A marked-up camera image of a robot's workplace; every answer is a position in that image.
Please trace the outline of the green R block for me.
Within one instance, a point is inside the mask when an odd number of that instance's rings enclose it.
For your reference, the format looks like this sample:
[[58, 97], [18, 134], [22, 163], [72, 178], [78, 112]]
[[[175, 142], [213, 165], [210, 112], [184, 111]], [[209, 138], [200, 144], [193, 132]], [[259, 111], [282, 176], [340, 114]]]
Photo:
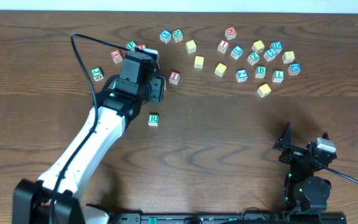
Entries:
[[148, 117], [148, 125], [149, 126], [158, 126], [159, 122], [159, 115], [157, 114], [150, 114]]

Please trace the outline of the green B block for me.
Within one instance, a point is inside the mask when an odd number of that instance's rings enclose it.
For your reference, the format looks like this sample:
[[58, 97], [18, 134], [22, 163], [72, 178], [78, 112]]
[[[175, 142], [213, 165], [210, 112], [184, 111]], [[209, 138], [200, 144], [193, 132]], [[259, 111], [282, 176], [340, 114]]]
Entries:
[[266, 66], [258, 65], [255, 69], [255, 78], [263, 79], [267, 74]]

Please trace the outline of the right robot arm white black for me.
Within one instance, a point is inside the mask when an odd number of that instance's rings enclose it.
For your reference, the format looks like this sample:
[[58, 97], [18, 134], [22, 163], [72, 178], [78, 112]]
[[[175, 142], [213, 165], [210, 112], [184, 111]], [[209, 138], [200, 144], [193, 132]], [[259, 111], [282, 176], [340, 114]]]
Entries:
[[273, 148], [281, 152], [278, 160], [290, 166], [284, 183], [287, 207], [297, 213], [325, 211], [331, 183], [314, 173], [337, 158], [336, 145], [327, 132], [315, 142], [299, 147], [291, 143], [291, 124], [287, 123]]

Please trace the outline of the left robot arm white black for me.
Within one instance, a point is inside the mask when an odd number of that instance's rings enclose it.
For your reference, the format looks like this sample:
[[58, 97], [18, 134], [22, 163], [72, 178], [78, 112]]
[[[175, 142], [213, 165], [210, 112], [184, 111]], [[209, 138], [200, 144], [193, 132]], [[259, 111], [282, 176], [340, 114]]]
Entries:
[[13, 193], [13, 223], [109, 223], [110, 212], [80, 200], [108, 149], [139, 113], [142, 104], [163, 99], [159, 53], [126, 53], [121, 74], [96, 94], [86, 123], [62, 156], [37, 181], [21, 180]]

